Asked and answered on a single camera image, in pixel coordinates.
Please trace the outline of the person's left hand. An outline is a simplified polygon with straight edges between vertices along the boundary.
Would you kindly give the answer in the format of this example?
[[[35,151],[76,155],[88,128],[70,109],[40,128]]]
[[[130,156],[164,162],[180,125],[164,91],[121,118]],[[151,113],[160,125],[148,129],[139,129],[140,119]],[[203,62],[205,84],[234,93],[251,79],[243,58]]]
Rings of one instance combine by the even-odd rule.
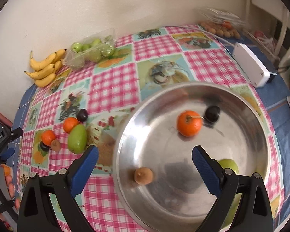
[[[6,179],[8,192],[10,194],[10,197],[13,199],[15,197],[15,188],[14,188],[14,185],[12,184],[12,177],[11,177],[11,175],[7,175],[7,176],[5,176],[5,179]],[[14,203],[15,203],[16,209],[19,210],[19,208],[20,208],[20,200],[19,199],[15,199]]]

